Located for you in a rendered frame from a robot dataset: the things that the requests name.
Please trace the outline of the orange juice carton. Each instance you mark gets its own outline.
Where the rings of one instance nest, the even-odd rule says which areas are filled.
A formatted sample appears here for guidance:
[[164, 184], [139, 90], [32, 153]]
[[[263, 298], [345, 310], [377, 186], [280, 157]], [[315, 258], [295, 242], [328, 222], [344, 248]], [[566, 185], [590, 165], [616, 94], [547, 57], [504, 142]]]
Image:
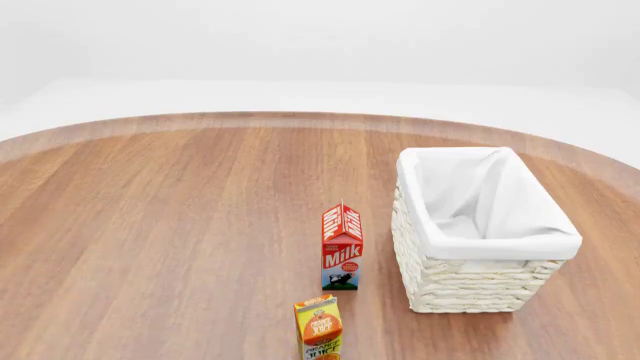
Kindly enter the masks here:
[[331, 294], [294, 305], [301, 360], [341, 360], [343, 326]]

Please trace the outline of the red milk carton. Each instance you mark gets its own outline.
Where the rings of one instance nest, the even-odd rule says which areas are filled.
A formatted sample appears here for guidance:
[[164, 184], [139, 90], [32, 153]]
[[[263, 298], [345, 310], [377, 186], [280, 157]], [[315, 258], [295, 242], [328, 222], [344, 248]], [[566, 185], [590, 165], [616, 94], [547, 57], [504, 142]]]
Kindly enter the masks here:
[[363, 231], [359, 212], [338, 203], [322, 215], [321, 284], [328, 290], [358, 290]]

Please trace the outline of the white cloth basket liner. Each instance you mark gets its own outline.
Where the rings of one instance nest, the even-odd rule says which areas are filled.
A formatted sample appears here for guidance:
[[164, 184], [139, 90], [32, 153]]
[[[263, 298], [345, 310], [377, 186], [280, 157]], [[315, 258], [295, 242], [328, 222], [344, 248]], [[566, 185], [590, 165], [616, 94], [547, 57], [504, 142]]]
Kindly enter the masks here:
[[507, 147], [404, 149], [399, 188], [421, 254], [441, 260], [570, 260], [582, 236]]

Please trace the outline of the white woven basket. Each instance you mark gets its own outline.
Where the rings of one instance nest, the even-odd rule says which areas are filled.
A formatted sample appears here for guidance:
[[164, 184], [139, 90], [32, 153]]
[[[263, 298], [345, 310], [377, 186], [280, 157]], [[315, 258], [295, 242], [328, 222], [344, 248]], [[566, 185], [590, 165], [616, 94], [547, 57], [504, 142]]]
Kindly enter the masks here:
[[409, 306], [418, 313], [517, 311], [567, 260], [441, 260], [418, 249], [399, 188], [391, 233]]

